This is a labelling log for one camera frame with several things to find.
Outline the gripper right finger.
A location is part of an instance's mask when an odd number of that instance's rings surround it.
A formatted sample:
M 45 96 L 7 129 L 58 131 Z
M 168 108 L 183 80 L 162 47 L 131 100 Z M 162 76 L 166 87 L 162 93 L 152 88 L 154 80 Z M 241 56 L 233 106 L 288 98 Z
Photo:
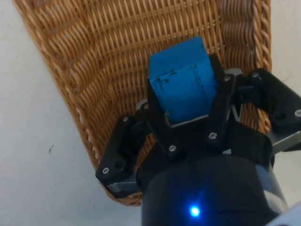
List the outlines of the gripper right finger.
M 273 152 L 301 148 L 301 97 L 266 69 L 244 76 L 240 69 L 224 71 L 216 54 L 209 56 L 218 89 L 207 118 L 206 143 L 213 149 L 226 145 L 230 115 L 239 121 L 242 104 L 253 104 L 269 115 L 267 134 Z

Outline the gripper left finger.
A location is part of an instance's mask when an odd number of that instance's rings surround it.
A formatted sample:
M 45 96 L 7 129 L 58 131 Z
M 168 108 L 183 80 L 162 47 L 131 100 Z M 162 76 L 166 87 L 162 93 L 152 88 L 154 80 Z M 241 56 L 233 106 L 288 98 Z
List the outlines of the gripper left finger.
M 175 83 L 156 79 L 148 92 L 134 115 L 117 120 L 95 174 L 114 198 L 185 187 L 185 126 L 172 127 L 162 112 Z

